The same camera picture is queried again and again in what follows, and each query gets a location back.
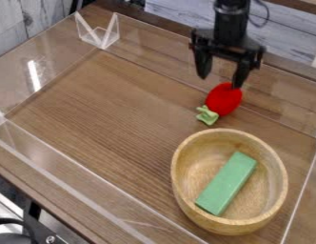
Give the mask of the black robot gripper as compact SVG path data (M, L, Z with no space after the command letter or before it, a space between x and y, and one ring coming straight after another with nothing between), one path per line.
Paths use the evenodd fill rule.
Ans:
M234 44L224 43L214 38L214 31L210 29L192 30L189 46L196 56L197 75L201 79L205 79L212 71L214 56L238 63L232 78L233 89L242 88L250 75L250 70L261 67L263 57L267 51L267 47L248 35Z

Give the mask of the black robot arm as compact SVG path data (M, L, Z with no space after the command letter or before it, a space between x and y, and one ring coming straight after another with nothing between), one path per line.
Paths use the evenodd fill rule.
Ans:
M194 53L197 76L205 79L213 68L213 58L237 64L232 88L241 89L250 71L260 69L267 47L248 35L250 0L216 0L214 28L193 29L189 47Z

